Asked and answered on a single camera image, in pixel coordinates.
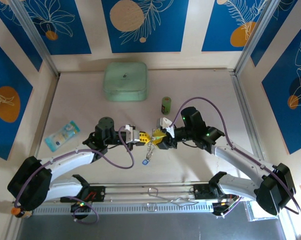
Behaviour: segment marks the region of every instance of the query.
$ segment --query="gray floor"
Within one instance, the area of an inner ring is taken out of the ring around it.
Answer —
[[[69,215],[32,216],[23,220],[17,239],[284,240],[285,236],[277,219],[248,222],[241,203],[225,219],[210,213],[114,214],[100,215],[98,224],[82,225]]]

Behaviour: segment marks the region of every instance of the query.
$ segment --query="orange cap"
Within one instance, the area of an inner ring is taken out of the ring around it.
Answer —
[[[12,214],[12,215],[18,215],[18,214],[20,214],[21,213],[21,209],[20,208],[16,208],[16,207],[13,207],[11,210],[10,210],[10,213]]]

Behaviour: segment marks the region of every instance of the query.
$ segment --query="mint green container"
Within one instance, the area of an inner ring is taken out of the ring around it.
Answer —
[[[103,91],[113,102],[143,101],[149,92],[148,70],[143,62],[113,62],[105,70]]]

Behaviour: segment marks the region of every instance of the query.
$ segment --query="green lid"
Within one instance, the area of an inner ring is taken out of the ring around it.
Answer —
[[[106,93],[145,91],[147,77],[143,62],[113,62],[105,70],[103,90]]]

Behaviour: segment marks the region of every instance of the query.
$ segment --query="blue tag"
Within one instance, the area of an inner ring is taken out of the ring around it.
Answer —
[[[149,162],[150,162],[149,160],[145,159],[144,161],[142,161],[142,164],[146,166],[147,164],[149,164]]]

